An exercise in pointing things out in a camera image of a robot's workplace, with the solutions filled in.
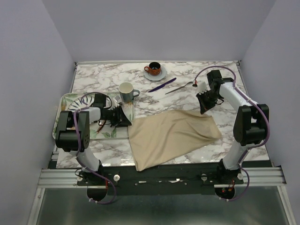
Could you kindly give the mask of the beige cloth napkin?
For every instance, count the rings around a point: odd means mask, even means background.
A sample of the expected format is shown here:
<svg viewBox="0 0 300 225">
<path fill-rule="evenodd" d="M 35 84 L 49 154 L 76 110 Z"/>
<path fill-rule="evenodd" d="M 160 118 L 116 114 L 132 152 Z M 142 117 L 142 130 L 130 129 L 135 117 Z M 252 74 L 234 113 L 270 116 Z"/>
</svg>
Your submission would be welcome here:
<svg viewBox="0 0 300 225">
<path fill-rule="evenodd" d="M 136 118 L 128 134 L 138 172 L 181 157 L 222 136 L 212 116 L 184 110 Z"/>
</svg>

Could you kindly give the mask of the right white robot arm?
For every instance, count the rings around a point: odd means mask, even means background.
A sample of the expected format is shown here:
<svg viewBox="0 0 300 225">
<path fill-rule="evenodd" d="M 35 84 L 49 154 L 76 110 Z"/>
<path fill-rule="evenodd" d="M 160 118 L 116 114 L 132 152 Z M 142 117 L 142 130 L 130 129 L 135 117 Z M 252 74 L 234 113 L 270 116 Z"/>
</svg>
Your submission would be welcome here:
<svg viewBox="0 0 300 225">
<path fill-rule="evenodd" d="M 237 112 L 233 126 L 234 142 L 217 166 L 216 179 L 225 184 L 241 172 L 242 162 L 251 149 L 263 146 L 270 136 L 269 107 L 248 97 L 236 84 L 236 75 L 223 78 L 221 66 L 211 66 L 207 82 L 193 80 L 200 113 L 212 109 L 219 100 L 228 101 Z"/>
</svg>

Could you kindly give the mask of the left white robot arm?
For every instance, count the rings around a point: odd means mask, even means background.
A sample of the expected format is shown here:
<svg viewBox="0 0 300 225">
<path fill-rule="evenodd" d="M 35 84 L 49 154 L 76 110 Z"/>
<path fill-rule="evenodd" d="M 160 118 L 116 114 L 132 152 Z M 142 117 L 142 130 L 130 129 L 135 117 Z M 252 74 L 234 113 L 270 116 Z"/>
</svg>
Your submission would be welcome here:
<svg viewBox="0 0 300 225">
<path fill-rule="evenodd" d="M 113 100 L 106 94 L 90 92 L 79 98 L 83 104 L 75 111 L 60 112 L 55 144 L 65 152 L 73 153 L 82 171 L 88 173 L 88 180 L 93 185 L 103 182 L 102 164 L 89 148 L 90 124 L 96 121 L 109 121 L 111 127 L 132 125 L 127 118 L 123 104 L 113 107 Z"/>
</svg>

